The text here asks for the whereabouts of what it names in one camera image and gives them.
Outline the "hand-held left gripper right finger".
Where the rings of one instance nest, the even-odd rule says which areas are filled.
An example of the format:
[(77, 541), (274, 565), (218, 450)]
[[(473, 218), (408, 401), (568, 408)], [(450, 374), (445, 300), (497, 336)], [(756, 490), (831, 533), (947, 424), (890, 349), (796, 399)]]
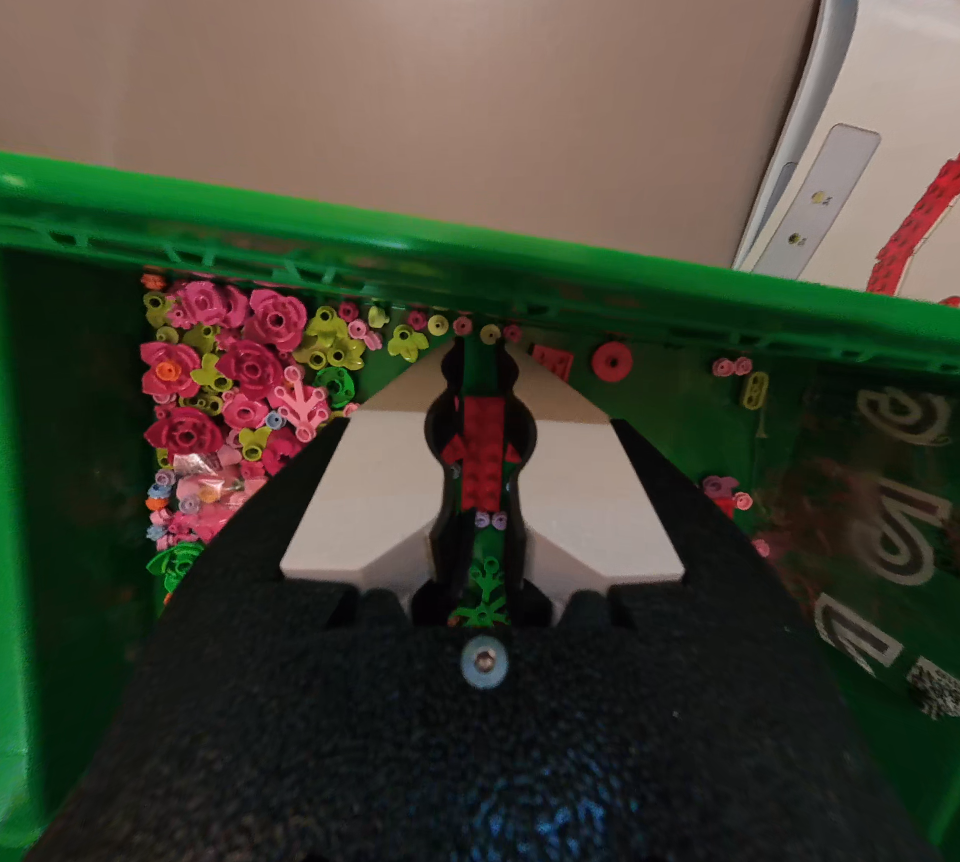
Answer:
[(516, 346), (498, 340), (506, 403), (501, 536), (512, 626), (548, 626), (579, 592), (673, 585), (683, 566), (613, 420)]

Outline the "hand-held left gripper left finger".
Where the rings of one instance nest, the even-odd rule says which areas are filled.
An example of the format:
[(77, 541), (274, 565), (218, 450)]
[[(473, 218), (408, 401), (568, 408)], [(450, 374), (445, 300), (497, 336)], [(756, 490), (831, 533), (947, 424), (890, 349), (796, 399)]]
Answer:
[(445, 471), (425, 424), (447, 386), (441, 365), (451, 349), (428, 350), (348, 418), (280, 562), (285, 579), (389, 591), (410, 612), (433, 575), (428, 537)]

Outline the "long red lego plate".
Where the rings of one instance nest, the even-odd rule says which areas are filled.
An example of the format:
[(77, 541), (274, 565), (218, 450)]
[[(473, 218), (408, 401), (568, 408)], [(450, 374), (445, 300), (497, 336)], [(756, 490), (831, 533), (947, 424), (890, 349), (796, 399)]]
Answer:
[(505, 458), (506, 403), (468, 395), (462, 412), (461, 505), (489, 515), (500, 510)]

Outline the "green plastic bin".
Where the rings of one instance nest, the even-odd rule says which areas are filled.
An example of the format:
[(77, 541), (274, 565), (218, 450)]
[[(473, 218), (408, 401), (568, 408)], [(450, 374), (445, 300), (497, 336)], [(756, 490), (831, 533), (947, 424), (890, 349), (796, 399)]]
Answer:
[[(396, 326), (417, 360), (452, 343), (408, 613), (282, 573), (354, 412), (164, 604), (147, 270), (372, 307), (357, 409), (411, 365)], [(486, 324), (574, 354), (680, 582), (448, 626), (501, 556), (441, 459), (465, 397), (502, 398)], [(591, 369), (607, 341), (633, 356), (618, 384)], [(712, 375), (742, 355), (770, 377), (756, 412)], [(834, 652), (752, 544), (759, 447), (822, 370), (958, 387), (958, 308), (3, 152), (2, 860), (958, 860), (958, 721)], [(727, 517), (710, 475), (752, 508)]]

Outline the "pink and red lego cluster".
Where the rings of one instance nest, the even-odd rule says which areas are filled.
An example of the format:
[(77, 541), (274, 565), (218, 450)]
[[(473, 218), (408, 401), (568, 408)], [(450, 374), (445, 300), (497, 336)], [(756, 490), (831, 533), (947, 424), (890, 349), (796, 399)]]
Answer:
[(701, 488), (703, 494), (730, 519), (738, 512), (747, 512), (753, 508), (753, 497), (740, 487), (734, 476), (706, 476), (702, 479)]

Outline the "round red lego piece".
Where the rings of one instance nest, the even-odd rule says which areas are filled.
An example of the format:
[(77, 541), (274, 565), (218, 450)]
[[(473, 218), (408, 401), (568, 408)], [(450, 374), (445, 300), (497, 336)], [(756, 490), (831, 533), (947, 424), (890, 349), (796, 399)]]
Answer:
[(633, 353), (630, 347), (620, 340), (608, 340), (599, 344), (590, 358), (592, 373), (606, 384), (618, 384), (626, 380), (633, 367)]

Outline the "green lego leaf piece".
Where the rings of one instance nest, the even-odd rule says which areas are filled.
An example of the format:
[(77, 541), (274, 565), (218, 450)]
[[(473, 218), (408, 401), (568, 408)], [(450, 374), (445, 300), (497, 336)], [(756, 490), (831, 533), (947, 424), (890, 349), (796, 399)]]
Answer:
[(450, 628), (509, 627), (504, 572), (493, 556), (474, 560), (469, 568), (462, 602), (447, 618)]

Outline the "square red lego plate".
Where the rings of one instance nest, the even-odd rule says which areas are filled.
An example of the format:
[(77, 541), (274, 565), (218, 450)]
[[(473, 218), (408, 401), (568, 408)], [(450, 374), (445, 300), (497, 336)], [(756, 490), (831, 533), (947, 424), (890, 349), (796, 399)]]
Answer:
[(530, 349), (531, 358), (553, 376), (569, 384), (574, 354), (571, 351), (543, 343), (535, 343)]

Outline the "pile of lego flower pieces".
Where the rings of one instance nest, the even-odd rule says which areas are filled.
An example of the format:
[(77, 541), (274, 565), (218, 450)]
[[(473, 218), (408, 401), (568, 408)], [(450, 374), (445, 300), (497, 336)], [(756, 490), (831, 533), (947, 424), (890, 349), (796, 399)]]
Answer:
[(141, 276), (152, 335), (140, 346), (145, 432), (157, 471), (147, 491), (148, 573), (167, 604), (227, 523), (327, 425), (358, 408), (365, 356), (382, 347), (351, 300), (309, 310), (275, 288)]

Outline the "clear printed plastic bag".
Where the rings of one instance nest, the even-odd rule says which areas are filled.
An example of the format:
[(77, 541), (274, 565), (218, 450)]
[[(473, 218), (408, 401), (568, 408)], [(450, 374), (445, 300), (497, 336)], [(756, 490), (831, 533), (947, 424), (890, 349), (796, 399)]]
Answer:
[(750, 535), (825, 645), (958, 721), (958, 387), (821, 369), (799, 392)]

